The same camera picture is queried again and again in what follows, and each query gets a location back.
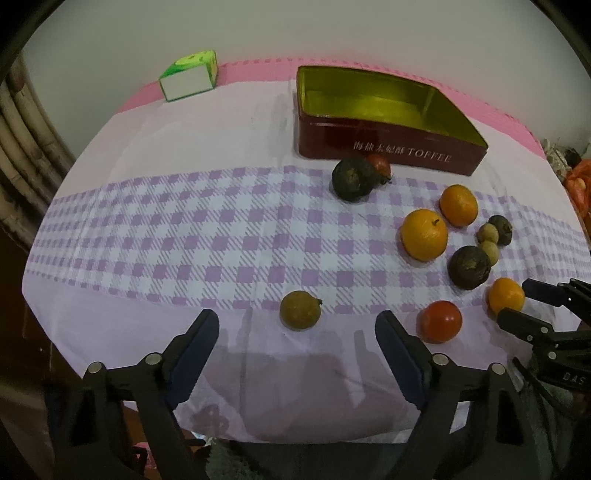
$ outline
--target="white wall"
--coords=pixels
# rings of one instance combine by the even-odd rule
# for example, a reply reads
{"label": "white wall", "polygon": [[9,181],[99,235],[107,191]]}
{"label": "white wall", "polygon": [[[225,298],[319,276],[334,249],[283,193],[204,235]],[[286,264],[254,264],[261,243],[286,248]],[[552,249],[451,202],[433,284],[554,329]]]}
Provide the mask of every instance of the white wall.
{"label": "white wall", "polygon": [[439,80],[581,147],[591,80],[529,0],[66,0],[24,49],[33,86],[76,155],[176,58],[327,56]]}

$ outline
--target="green and white box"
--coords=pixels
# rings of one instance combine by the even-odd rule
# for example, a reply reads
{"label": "green and white box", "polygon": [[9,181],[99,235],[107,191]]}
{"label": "green and white box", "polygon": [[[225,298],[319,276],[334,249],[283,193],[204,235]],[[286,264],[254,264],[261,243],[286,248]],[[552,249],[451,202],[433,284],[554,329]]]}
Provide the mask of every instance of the green and white box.
{"label": "green and white box", "polygon": [[211,90],[216,80],[217,59],[213,50],[178,59],[158,79],[167,102]]}

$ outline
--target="pink foam mat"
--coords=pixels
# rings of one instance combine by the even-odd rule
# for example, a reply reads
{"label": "pink foam mat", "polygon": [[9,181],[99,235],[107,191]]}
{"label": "pink foam mat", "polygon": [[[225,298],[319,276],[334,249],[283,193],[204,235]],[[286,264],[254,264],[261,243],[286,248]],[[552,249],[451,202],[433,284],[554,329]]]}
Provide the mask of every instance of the pink foam mat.
{"label": "pink foam mat", "polygon": [[[287,81],[296,77],[296,71],[301,65],[332,65],[337,67],[350,67],[356,69],[372,70],[374,72],[385,72],[400,77],[416,80],[418,82],[433,85],[441,90],[454,102],[462,112],[470,118],[489,125],[495,130],[509,135],[513,140],[523,145],[532,153],[545,158],[544,151],[534,135],[519,120],[511,115],[496,109],[486,102],[477,100],[470,95],[446,86],[435,80],[426,79],[410,73],[393,70],[379,65],[351,62],[346,60],[314,59],[314,58],[277,58],[277,59],[256,59],[224,63],[219,66],[217,85],[228,85],[236,82],[277,82]],[[148,103],[164,100],[164,95],[158,82],[152,82],[142,87],[136,94],[132,95],[121,107],[118,113],[133,108],[147,105]]]}

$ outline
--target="purple checkered pattern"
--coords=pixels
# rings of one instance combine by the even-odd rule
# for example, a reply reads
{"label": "purple checkered pattern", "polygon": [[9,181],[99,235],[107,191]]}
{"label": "purple checkered pattern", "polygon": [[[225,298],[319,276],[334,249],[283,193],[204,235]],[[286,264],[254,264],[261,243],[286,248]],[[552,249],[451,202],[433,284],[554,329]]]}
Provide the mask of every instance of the purple checkered pattern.
{"label": "purple checkered pattern", "polygon": [[332,313],[412,311],[440,299],[483,302],[483,288],[457,290],[449,256],[475,243],[490,215],[514,226],[488,283],[509,276],[549,283],[591,280],[581,231],[512,197],[476,192],[480,212],[450,227],[447,251],[420,264],[398,228],[412,210],[437,209],[445,185],[395,178],[366,202],[330,191],[330,172],[288,166],[127,180],[56,199],[39,230],[26,275],[131,299],[218,309],[277,309],[303,289]]}

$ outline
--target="orange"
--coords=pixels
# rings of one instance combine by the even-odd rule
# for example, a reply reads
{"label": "orange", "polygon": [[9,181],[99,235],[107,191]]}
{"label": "orange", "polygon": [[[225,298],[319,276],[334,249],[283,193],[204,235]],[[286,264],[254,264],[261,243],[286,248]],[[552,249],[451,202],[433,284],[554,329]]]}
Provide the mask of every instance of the orange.
{"label": "orange", "polygon": [[438,214],[421,208],[409,213],[404,219],[400,237],[411,257],[428,262],[445,251],[447,226]]}
{"label": "orange", "polygon": [[488,304],[498,315],[504,308],[521,311],[525,303],[525,293],[515,280],[499,278],[488,291]]}
{"label": "orange", "polygon": [[439,199],[439,208],[453,226],[470,225],[478,216],[478,202],[464,185],[446,188]]}

